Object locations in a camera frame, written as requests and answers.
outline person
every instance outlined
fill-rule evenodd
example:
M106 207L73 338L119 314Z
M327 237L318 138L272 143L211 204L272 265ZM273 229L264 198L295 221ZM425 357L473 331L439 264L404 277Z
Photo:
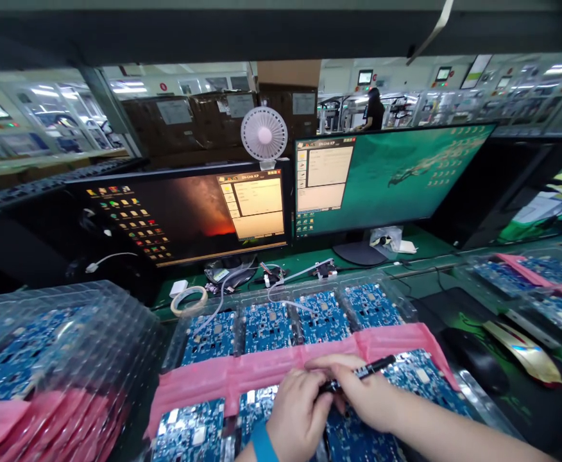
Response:
M382 129L384 122L384 105L379 99L379 90L369 90L369 105L366 109L366 124L356 128L357 132L376 132Z
M339 412L345 413L340 395L324 393L318 397L319 386L327 379L323 371L339 381L364 423L394 434L431 462L554 460L522 441L397 388L382 374L361 381L353 370L364 365L356 356L329 355L307 361L307 370L293 369L285 376L266 424L279 462L306 462L315 454L333 401ZM236 461L257 461L252 441Z

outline person's right hand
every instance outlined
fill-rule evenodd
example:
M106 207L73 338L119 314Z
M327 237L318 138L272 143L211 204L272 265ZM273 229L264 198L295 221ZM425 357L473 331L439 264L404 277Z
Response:
M366 363L357 356L334 354L311 359L305 369L324 369L337 379L345 397L364 423L380 432L391 432L402 412L404 392L390 384L381 374L375 373L363 380L353 374ZM345 412L343 399L335 396L339 412Z

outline wrist strap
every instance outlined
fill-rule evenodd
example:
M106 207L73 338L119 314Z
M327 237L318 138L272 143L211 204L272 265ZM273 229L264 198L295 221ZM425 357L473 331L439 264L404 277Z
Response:
M251 435L253 442L253 449L255 451L255 458L257 462L279 462L273 444L270 442L270 437L266 431L266 421L259 422Z

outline monitor stand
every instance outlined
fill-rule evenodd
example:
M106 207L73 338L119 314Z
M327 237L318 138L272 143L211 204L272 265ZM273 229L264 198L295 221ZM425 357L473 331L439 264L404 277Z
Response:
M342 259L362 266L377 266L388 260L369 245L366 232L350 232L345 235L345 242L332 246L332 250Z

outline white cable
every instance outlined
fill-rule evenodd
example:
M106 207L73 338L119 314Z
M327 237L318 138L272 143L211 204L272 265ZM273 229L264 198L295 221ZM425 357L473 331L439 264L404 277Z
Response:
M257 270L257 268L259 268L259 267L256 266L254 268L241 268L237 271L234 271L232 274L230 274L229 276L227 276L223 280L223 282L221 283L221 301L219 301L219 306L217 306L217 309L215 310L215 312L209 316L209 318L206 320L206 322L204 324L202 324L200 327L198 327L196 330L193 331L194 335L196 335L199 331L204 329L208 324L210 324L212 322L212 320L215 318L215 316L217 316L217 313L221 309L221 306L223 306L223 291L225 290L225 283L228 282L228 279L232 278L234 275L244 273L245 271L248 271L248 270L255 270L255 269Z
M103 262L105 262L107 259L112 258L112 257L116 257L118 255L134 255L136 257L138 257L137 253L133 253L133 252L121 252L121 253L113 253L112 255L107 255L106 257L103 257L101 260L99 260L96 263L91 263L90 265L87 266L87 269L85 270L85 272L87 273L94 273L95 271L97 271L97 269L99 268L99 265L102 264Z
M310 267L307 268L307 269L303 269L301 272L296 273L296 274L294 274L294 275L291 275L290 277L287 277L287 278L285 278L285 279L280 279L280 280L278 280L277 282L275 282L275 283L270 287L270 289L268 289L268 301L271 302L271 303L285 303L285 304L288 304L288 305L290 305L290 306L293 306L293 307L296 307L296 308L300 308L300 309L303 309L303 310L307 310L307 311L313 313L314 311L313 311L311 308L307 308L307 307L304 306L304 305L298 304L298 303L296 303L296 302L292 302L292 301L290 301L290 300L279 300L278 302L274 302L274 301L270 298L270 292L271 292L275 287L277 287L279 284L285 284L286 281L288 281L288 280L290 280L290 279L292 279L292 278L295 278L295 277L297 277L297 276L300 276L301 274L304 274L304 273L306 273L307 271L314 270L314 269L317 268L318 266L323 265L324 263L331 262L332 260L333 260L333 259L329 258L328 260L324 260L323 262L316 263L315 265L310 266Z

